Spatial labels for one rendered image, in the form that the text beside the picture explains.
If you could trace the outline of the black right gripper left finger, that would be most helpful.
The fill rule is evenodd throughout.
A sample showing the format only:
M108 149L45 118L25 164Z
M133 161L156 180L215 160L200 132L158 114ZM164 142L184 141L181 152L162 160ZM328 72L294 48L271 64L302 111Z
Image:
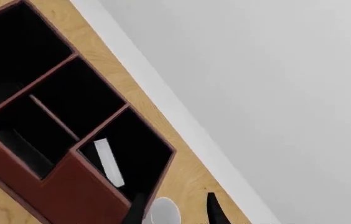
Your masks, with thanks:
M126 216L121 224L142 224L146 208L147 198L144 194L136 194Z

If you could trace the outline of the red-brown desk caddy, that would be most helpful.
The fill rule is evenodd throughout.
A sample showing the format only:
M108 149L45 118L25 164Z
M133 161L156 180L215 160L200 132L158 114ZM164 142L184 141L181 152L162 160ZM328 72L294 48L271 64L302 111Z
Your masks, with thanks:
M104 175L107 138L125 185ZM43 224L121 224L176 154L29 0L0 7L0 188Z

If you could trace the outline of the small pale grey rounded plate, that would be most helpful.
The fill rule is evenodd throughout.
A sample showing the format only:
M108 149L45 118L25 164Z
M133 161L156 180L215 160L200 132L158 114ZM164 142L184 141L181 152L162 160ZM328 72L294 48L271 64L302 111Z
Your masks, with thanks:
M155 199L142 224L181 224L177 205L167 197Z

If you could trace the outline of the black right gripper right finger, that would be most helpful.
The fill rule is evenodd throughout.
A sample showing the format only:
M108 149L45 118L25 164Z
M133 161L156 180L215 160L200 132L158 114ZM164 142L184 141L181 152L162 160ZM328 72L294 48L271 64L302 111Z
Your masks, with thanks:
M207 194L207 216L209 224L231 224L213 192Z

